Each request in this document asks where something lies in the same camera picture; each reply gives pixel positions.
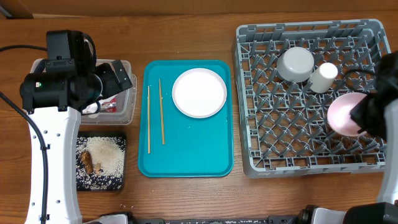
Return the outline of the white napkin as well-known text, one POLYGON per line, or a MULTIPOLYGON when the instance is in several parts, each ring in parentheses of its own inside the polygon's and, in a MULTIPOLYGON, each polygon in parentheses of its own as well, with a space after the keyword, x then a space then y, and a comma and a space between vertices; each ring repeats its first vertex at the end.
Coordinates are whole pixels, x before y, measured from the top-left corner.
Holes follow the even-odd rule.
POLYGON ((82 115, 96 114, 101 110, 101 105, 105 103, 106 100, 98 100, 95 103, 88 105, 83 111, 82 115))

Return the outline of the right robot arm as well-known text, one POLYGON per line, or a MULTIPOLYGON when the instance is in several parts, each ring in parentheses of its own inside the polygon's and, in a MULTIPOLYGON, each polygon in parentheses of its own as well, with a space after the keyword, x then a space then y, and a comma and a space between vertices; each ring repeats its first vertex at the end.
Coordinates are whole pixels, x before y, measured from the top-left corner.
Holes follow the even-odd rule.
POLYGON ((343 77, 354 72, 371 75, 376 91, 365 93, 350 88, 351 93, 339 97, 329 107, 333 114, 344 112, 343 117, 329 116, 328 120, 344 124, 344 130, 353 127, 358 134, 366 132, 386 141, 384 175, 377 202, 352 207, 346 212, 309 205, 293 223, 397 224, 397 52, 383 56, 375 72, 351 69, 343 77))

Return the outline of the brown food scrap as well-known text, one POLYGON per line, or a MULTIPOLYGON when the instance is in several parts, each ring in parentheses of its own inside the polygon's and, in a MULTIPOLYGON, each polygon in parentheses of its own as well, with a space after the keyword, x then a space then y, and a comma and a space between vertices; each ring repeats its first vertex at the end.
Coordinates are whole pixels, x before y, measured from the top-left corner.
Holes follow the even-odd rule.
POLYGON ((93 163, 91 159, 91 154, 88 151, 84 151, 81 156, 80 160, 83 163, 86 173, 87 174, 92 174, 93 173, 93 163))

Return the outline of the small white dish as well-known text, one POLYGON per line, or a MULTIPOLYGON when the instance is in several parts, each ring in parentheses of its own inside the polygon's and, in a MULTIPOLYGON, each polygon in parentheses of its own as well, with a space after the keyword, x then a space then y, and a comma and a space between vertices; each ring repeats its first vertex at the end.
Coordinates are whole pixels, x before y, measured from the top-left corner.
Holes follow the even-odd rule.
POLYGON ((361 128, 351 119, 350 111, 364 98, 364 93, 347 93, 339 96, 330 105, 327 112, 327 120, 331 129, 336 133, 348 136, 358 137, 366 134, 361 128))

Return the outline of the white cup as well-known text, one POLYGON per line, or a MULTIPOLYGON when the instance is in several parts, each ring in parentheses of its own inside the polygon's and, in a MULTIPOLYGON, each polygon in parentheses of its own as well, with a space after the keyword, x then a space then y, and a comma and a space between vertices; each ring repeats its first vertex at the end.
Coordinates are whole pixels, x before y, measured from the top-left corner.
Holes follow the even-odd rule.
POLYGON ((329 62, 321 64, 308 79, 311 83, 310 89, 316 93, 324 93, 332 86, 338 75, 337 67, 329 62))

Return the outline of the pale green bowl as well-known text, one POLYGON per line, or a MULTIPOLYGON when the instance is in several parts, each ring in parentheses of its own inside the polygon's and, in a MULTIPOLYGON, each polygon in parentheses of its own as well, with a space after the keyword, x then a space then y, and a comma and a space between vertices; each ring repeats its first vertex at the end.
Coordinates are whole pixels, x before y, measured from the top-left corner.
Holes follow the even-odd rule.
POLYGON ((286 50, 277 61, 279 75, 289 82, 304 82, 309 79, 314 66, 312 53, 303 47, 286 50))

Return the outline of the red snack wrapper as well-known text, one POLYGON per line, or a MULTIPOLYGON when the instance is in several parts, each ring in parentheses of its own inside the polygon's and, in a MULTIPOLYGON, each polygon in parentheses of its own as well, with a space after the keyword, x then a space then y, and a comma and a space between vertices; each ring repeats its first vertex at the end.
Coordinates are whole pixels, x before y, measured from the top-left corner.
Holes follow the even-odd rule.
POLYGON ((115 113, 116 112, 116 107, 117 107, 117 102, 116 99, 113 98, 108 101, 104 101, 101 104, 101 112, 102 113, 115 113))

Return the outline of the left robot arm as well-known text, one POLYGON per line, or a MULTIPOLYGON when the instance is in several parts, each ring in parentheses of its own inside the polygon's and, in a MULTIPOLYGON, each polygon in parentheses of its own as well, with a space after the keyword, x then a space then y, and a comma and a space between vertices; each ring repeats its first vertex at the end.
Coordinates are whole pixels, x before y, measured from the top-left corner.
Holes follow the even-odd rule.
POLYGON ((76 189, 76 141, 81 114, 75 109, 39 108, 29 116, 43 135, 47 150, 47 201, 42 201, 44 165, 39 135, 30 127, 32 168, 26 223, 40 223, 42 206, 47 223, 82 223, 76 189))

